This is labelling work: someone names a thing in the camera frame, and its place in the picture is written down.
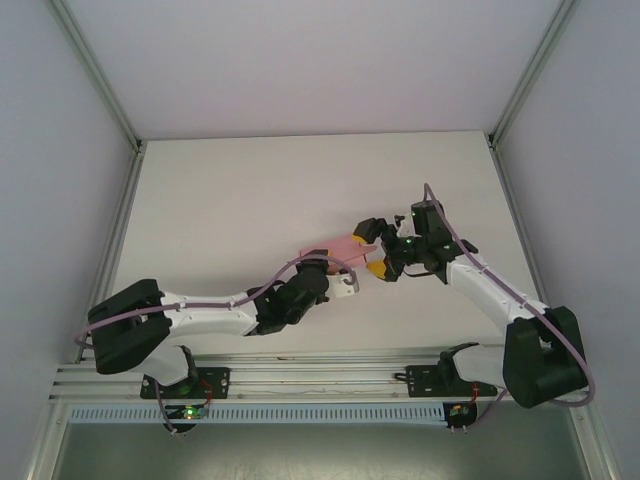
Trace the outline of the right aluminium frame post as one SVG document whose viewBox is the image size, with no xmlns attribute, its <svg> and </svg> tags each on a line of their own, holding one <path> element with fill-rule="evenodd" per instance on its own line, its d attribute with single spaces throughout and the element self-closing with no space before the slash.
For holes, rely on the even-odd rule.
<svg viewBox="0 0 640 480">
<path fill-rule="evenodd" d="M 506 138 L 581 2 L 582 0 L 559 0 L 506 105 L 487 135 L 492 150 L 496 150 Z"/>
</svg>

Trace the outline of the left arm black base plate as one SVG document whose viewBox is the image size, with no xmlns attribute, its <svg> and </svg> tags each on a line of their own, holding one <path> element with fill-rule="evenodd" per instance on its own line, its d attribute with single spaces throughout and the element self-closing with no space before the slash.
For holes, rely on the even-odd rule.
<svg viewBox="0 0 640 480">
<path fill-rule="evenodd" d="M 227 367 L 195 367 L 188 376 L 172 385 L 158 383 L 145 375 L 142 380 L 139 397 L 143 400 L 156 399 L 160 392 L 162 400 L 198 400 L 226 399 L 230 385 L 231 370 Z"/>
</svg>

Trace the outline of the aluminium frame post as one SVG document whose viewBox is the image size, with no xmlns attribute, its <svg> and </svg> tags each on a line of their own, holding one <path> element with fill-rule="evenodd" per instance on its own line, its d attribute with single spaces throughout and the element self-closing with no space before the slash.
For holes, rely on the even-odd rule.
<svg viewBox="0 0 640 480">
<path fill-rule="evenodd" d="M 487 135 L 492 150 L 496 150 L 506 138 L 581 2 L 582 0 L 559 0 L 506 105 Z"/>
<path fill-rule="evenodd" d="M 143 145 L 143 140 L 126 114 L 68 1 L 44 0 L 44 3 L 49 8 L 71 51 L 80 62 L 112 120 L 126 139 L 131 150 L 138 153 Z"/>
</svg>

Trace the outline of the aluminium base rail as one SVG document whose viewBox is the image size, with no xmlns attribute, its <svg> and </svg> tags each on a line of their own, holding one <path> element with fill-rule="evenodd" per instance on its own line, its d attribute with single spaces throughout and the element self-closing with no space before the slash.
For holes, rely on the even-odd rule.
<svg viewBox="0 0 640 480">
<path fill-rule="evenodd" d="M 228 403 L 411 402 L 394 378 L 409 365 L 428 365 L 438 355 L 426 349 L 346 353 L 280 353 L 197 356 L 203 367 L 227 367 Z M 57 368 L 49 400 L 68 403 L 137 403 L 143 375 L 103 376 L 92 358 Z"/>
</svg>

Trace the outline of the left aluminium frame post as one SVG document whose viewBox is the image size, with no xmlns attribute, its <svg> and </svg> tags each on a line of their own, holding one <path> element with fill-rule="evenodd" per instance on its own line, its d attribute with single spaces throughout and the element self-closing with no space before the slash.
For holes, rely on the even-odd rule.
<svg viewBox="0 0 640 480">
<path fill-rule="evenodd" d="M 44 0 L 44 3 L 49 8 L 71 51 L 80 62 L 112 120 L 126 139 L 131 150 L 138 153 L 143 145 L 143 140 L 126 114 L 68 1 Z"/>
</svg>

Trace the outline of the pink paper box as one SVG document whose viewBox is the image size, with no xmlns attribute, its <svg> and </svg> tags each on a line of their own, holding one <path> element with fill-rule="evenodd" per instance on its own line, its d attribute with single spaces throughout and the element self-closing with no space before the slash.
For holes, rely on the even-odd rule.
<svg viewBox="0 0 640 480">
<path fill-rule="evenodd" d="M 351 268 L 356 268 L 366 265 L 367 256 L 373 254 L 377 246 L 360 243 L 352 234 L 347 234 L 302 248 L 299 255 L 310 254 L 315 250 L 327 251 L 329 256 L 343 261 Z"/>
</svg>

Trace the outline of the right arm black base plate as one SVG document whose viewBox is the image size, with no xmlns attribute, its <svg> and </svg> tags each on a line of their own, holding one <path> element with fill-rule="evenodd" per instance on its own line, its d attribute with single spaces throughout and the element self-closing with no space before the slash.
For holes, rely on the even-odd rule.
<svg viewBox="0 0 640 480">
<path fill-rule="evenodd" d="M 437 365 L 409 365 L 403 372 L 395 373 L 394 379 L 407 385 L 411 398 L 460 397 L 470 399 L 494 397 L 495 386 L 462 380 L 454 371 Z"/>
</svg>

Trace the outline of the left aluminium table edge rail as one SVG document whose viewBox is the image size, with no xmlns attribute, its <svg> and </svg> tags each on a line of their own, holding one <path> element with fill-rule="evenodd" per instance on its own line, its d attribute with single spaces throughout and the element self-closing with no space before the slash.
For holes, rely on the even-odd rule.
<svg viewBox="0 0 640 480">
<path fill-rule="evenodd" d="M 148 143 L 142 140 L 132 152 L 124 184 L 118 193 L 116 207 L 109 223 L 87 304 L 82 310 L 80 320 L 72 330 L 74 339 L 86 338 L 80 331 L 87 325 L 87 312 L 106 299 L 113 288 L 147 146 Z M 47 399 L 24 480 L 54 480 L 71 411 L 72 402 L 69 399 L 65 397 Z"/>
</svg>

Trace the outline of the right aluminium table edge rail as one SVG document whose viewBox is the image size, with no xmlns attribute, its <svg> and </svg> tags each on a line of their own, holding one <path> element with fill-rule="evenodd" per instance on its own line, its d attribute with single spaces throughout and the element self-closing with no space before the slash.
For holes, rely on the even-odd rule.
<svg viewBox="0 0 640 480">
<path fill-rule="evenodd" d="M 550 300 L 538 268 L 533 247 L 531 246 L 521 208 L 516 199 L 515 190 L 508 176 L 505 161 L 502 158 L 499 144 L 492 134 L 488 134 L 486 139 L 520 239 L 536 293 L 540 300 L 549 304 Z M 622 480 L 620 469 L 614 458 L 596 402 L 593 401 L 583 407 L 572 407 L 570 409 L 570 415 L 586 464 L 588 478 L 590 480 Z"/>
</svg>

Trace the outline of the aluminium table edge rail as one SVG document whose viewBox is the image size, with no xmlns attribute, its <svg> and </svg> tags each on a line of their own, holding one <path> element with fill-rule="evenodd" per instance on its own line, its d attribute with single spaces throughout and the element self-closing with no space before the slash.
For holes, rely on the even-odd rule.
<svg viewBox="0 0 640 480">
<path fill-rule="evenodd" d="M 521 208 L 516 199 L 515 190 L 508 176 L 505 161 L 502 158 L 499 144 L 492 134 L 488 134 L 486 139 L 520 239 L 536 293 L 540 300 L 549 304 L 550 300 L 538 268 L 533 247 L 531 246 Z M 590 480 L 622 480 L 620 469 L 614 458 L 596 402 L 593 401 L 583 407 L 572 407 L 570 409 L 570 415 L 586 464 L 588 478 Z"/>
<path fill-rule="evenodd" d="M 124 184 L 118 193 L 116 207 L 109 223 L 87 304 L 82 310 L 80 320 L 72 330 L 74 339 L 86 338 L 80 331 L 87 325 L 87 312 L 106 299 L 113 288 L 147 146 L 148 143 L 142 140 L 132 152 Z M 72 402 L 69 399 L 65 397 L 47 399 L 24 480 L 54 480 L 71 411 Z"/>
</svg>

